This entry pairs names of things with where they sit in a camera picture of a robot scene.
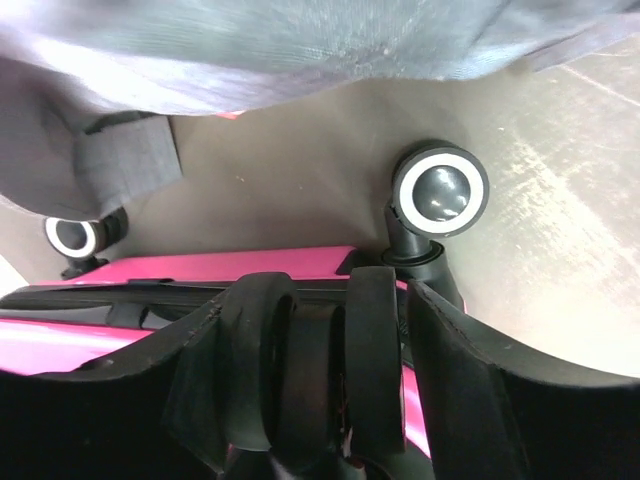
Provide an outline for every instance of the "floor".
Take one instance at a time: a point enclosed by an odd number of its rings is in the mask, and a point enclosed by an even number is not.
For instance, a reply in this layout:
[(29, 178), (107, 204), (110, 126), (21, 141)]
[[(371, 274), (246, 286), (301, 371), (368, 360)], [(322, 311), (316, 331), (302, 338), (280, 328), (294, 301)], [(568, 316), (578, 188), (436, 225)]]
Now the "floor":
[[(175, 118), (184, 179), (128, 206), (112, 255), (353, 244), (379, 250), (398, 152), (441, 138), (492, 182), (446, 241), (480, 320), (553, 355), (640, 376), (640, 38), (531, 74), (367, 81), (235, 121)], [(1, 207), (4, 255), (30, 282), (64, 262), (40, 220)]]

